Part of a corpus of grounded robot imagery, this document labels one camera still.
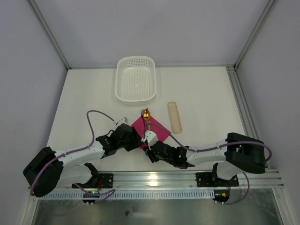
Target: pink cloth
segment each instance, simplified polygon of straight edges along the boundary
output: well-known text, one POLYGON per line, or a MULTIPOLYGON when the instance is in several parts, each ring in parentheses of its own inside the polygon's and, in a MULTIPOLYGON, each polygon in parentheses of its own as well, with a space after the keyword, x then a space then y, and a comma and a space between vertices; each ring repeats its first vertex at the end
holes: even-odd
MULTIPOLYGON (((153 117, 150 118, 150 123, 156 123, 158 125, 161 125, 162 127, 164 127, 161 123, 159 123, 156 119, 154 119, 153 117)), ((143 123, 143 119, 141 117, 139 117, 132 125, 132 127, 134 127, 137 131, 137 133, 139 134, 140 137, 143 136, 143 133, 144 133, 144 123, 143 123)), ((151 131, 153 131, 156 135, 157 135, 157 138, 160 140, 160 141, 164 141, 165 139, 167 139, 168 137, 168 134, 163 131, 162 129, 156 127, 156 126, 151 126, 151 131)), ((139 148, 140 149, 143 149, 144 147, 146 146, 146 144, 140 146, 139 148)))

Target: white table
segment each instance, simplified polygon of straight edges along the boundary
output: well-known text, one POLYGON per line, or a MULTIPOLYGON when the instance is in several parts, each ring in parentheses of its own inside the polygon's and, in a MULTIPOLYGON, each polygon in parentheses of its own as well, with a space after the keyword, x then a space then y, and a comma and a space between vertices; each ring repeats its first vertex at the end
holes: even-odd
MULTIPOLYGON (((140 109, 149 107, 151 115, 170 131, 167 103, 176 101, 182 133, 175 135, 184 145, 204 145, 220 141, 227 133, 244 134, 239 112, 225 67, 156 68, 157 95, 146 106, 127 106, 115 96, 116 69, 69 70, 51 129, 48 146, 53 150, 84 146, 91 141, 86 119, 88 110, 100 110, 115 120, 126 116, 132 124, 140 109)), ((106 134, 113 124, 98 113, 91 113, 95 135, 106 134)), ((168 137, 165 143, 177 146, 168 137)), ((91 162, 100 171, 179 170, 159 161, 151 163, 141 149, 118 150, 113 156, 91 162)), ((190 170, 211 170, 206 163, 190 170)))

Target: white plastic basket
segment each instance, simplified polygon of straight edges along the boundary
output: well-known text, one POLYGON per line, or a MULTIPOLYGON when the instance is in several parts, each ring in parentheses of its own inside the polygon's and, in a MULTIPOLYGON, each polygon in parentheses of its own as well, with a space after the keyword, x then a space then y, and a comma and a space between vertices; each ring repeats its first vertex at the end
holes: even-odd
POLYGON ((125 57, 118 62, 116 96, 126 105, 145 105, 156 94, 155 64, 146 56, 125 57))

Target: glass panel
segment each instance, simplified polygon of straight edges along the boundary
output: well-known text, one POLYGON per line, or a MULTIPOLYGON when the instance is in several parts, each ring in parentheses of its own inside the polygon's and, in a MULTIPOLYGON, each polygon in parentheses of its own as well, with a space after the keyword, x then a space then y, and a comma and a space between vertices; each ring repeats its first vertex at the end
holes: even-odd
MULTIPOLYGON (((231 190, 230 201, 245 190, 231 190)), ((107 201, 39 201, 34 225, 282 225, 272 189, 251 189, 236 205, 211 199, 107 201)))

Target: gray wall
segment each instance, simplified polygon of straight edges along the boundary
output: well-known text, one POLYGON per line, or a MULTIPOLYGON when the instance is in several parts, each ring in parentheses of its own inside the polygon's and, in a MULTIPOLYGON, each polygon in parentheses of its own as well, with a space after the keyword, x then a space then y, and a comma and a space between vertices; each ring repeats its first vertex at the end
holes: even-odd
POLYGON ((72 68, 235 63, 267 0, 36 0, 72 68))
POLYGON ((271 165, 300 208, 300 1, 279 0, 239 73, 271 165))
POLYGON ((47 143, 66 69, 25 0, 0 1, 0 220, 20 218, 23 169, 47 143))

